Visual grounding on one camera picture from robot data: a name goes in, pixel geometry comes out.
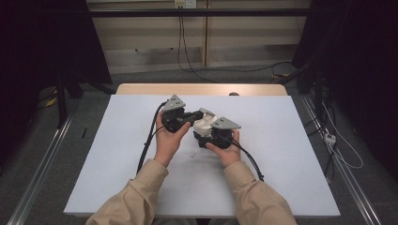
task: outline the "gray floor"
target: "gray floor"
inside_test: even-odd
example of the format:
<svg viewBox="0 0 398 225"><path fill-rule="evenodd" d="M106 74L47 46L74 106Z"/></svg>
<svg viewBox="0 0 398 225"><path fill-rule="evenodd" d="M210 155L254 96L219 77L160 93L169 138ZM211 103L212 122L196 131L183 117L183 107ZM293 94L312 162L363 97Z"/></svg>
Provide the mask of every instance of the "gray floor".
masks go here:
<svg viewBox="0 0 398 225"><path fill-rule="evenodd" d="M263 66L234 67L234 69L260 67ZM274 73L288 73L292 69L288 65L277 66L274 68ZM272 78L271 73L271 69L266 69L250 73L207 71L200 72L199 75L219 83L269 83ZM114 75L113 80L115 82L113 87L117 87L120 83L137 82L205 83L194 74L181 70L120 74ZM85 218L64 215L62 212L73 189L73 182L78 177L94 140L101 117L106 110L109 96L85 85L83 87L85 93L82 99L68 99L69 106L78 106L77 112L73 116L69 131L26 218L25 224L84 224L85 222ZM304 107L295 83L288 84L286 90L294 100L303 124L311 121L312 118ZM338 102L334 102L333 107L337 113L338 129L359 151L365 163L362 169L352 170L352 172L371 201L382 224L398 224L398 214L396 213L398 212L397 181L373 158L364 141L354 134L344 111L339 109ZM56 106L38 108L32 119L29 132L21 142L19 151L9 161L0 177L0 224L7 223L18 200L22 197L52 140L56 125ZM311 132L315 127L310 125L306 129ZM320 165L324 168L329 158L325 145L317 134L310 136L309 139ZM356 156L339 138L337 142L344 158L353 164L358 163ZM337 170L333 182L329 186L342 215L337 218L298 218L298 224L366 224L357 203L352 198Z"/></svg>

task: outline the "white tabletop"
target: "white tabletop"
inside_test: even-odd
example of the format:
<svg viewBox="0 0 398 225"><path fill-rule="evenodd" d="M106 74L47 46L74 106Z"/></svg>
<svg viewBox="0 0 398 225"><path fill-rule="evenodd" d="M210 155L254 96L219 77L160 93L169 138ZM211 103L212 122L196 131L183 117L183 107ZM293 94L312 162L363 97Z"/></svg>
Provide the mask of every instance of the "white tabletop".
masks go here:
<svg viewBox="0 0 398 225"><path fill-rule="evenodd" d="M65 213L93 214L135 176L154 113L169 97L112 96ZM291 97L179 97L186 112L205 108L242 126L241 145L295 216L340 215ZM154 140L147 158L153 158L155 146ZM242 159L256 174L244 154ZM192 129L168 169L157 217L234 216L235 201L222 165L212 152L199 148Z"/></svg>

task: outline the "hand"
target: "hand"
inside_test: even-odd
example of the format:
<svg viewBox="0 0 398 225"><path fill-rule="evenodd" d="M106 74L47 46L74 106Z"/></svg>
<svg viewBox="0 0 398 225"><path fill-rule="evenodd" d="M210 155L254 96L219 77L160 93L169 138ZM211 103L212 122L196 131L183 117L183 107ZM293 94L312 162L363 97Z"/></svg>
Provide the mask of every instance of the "hand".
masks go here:
<svg viewBox="0 0 398 225"><path fill-rule="evenodd" d="M239 143L239 131L233 129L234 140ZM206 147L219 156L222 165L226 168L234 162L240 161L240 149L233 144L226 149L221 149L218 146L207 142Z"/></svg>
<svg viewBox="0 0 398 225"><path fill-rule="evenodd" d="M176 150L178 150L182 137L184 137L190 129L191 124L187 122L179 131L171 133L163 126L163 122L161 121L162 116L163 112L160 112L156 118L156 129L161 129L156 133L157 146L156 154L153 159L167 167L176 153Z"/></svg>

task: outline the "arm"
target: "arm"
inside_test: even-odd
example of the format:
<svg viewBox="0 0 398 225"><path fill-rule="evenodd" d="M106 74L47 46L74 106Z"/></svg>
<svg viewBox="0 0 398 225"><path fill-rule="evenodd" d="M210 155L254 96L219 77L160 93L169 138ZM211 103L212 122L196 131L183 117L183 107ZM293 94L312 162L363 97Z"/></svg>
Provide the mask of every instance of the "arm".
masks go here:
<svg viewBox="0 0 398 225"><path fill-rule="evenodd" d="M233 132L234 140L239 142L239 132ZM266 183L255 180L249 167L240 161L236 146L220 149L207 143L207 148L219 156L225 167L226 180L236 199L239 224L296 224L287 201Z"/></svg>
<svg viewBox="0 0 398 225"><path fill-rule="evenodd" d="M109 199L86 222L95 224L151 224L155 216L158 192L167 176L167 166L179 147L182 137L188 132L190 123L178 132L170 133L161 122L162 112L156 119L156 154L148 160L135 179L114 197Z"/></svg>

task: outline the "right hand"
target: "right hand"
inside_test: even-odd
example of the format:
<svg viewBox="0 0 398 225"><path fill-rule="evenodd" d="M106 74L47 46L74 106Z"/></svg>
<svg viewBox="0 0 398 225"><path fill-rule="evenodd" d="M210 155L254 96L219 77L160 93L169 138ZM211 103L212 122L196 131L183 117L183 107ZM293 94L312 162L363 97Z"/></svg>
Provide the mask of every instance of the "right hand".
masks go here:
<svg viewBox="0 0 398 225"><path fill-rule="evenodd" d="M237 129L233 129L232 133L234 134L235 142L239 143L239 131ZM240 149L233 144L226 149L221 149L218 146L207 142L206 147L220 158L220 161L225 168L234 162L240 161Z"/></svg>

